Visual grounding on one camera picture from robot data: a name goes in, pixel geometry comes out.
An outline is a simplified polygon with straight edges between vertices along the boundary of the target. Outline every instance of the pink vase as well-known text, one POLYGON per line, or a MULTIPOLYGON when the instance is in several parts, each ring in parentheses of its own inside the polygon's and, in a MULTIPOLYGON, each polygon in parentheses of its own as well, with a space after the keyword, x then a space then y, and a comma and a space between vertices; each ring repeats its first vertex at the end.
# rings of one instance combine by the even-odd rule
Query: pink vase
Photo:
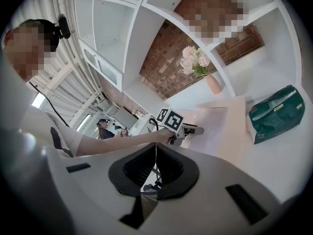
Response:
POLYGON ((208 86, 210 87, 211 91, 214 94, 219 94, 219 93, 222 92, 220 84, 218 83, 218 81, 212 75, 206 76, 205 79, 206 79, 206 82, 207 82, 208 86))

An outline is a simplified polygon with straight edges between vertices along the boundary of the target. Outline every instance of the green bag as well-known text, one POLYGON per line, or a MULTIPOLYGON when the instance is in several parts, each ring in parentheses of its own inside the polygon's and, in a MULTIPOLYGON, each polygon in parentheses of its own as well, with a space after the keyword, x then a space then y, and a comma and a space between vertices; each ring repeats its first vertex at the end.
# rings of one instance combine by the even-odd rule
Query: green bag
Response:
POLYGON ((288 85, 252 107, 247 127, 254 144, 274 138, 300 124, 305 102, 299 91, 288 85))

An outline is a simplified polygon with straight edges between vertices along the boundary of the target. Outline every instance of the person's arm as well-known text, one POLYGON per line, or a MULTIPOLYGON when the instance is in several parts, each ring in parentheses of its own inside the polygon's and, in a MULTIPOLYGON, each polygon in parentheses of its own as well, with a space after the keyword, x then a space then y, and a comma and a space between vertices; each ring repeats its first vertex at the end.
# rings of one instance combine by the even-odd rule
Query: person's arm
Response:
POLYGON ((113 138, 105 140, 96 140, 87 136, 83 136, 78 146, 76 157, 117 151, 143 143, 168 143, 170 138, 173 136, 174 133, 168 129, 162 129, 160 131, 134 137, 113 138))

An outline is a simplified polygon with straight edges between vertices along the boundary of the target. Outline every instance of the black rectangular strip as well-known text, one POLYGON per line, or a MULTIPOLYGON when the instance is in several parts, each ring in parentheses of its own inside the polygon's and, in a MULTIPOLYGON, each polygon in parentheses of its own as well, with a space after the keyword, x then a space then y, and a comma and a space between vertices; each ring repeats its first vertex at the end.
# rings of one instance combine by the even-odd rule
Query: black rectangular strip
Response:
POLYGON ((67 171, 68 171, 69 173, 72 173, 72 172, 76 172, 76 171, 79 171, 79 170, 87 169, 87 168, 90 168, 90 167, 91 167, 90 164, 88 164, 88 163, 83 163, 83 164, 68 166, 68 167, 67 167, 67 171))
POLYGON ((267 212, 245 191, 241 185, 225 188, 251 225, 267 216, 267 212))

